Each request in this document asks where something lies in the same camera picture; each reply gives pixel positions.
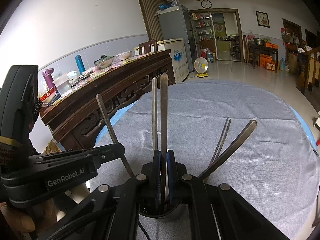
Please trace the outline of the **left hand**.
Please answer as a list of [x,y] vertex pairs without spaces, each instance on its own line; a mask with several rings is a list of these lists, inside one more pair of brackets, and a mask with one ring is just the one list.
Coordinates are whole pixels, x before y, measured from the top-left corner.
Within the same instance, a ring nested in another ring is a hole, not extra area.
[[1,239],[23,239],[22,233],[35,232],[41,235],[46,232],[56,223],[58,209],[50,199],[40,204],[40,210],[43,212],[42,217],[34,221],[29,215],[8,207],[5,202],[1,203],[1,213],[15,235],[11,237],[1,232]]

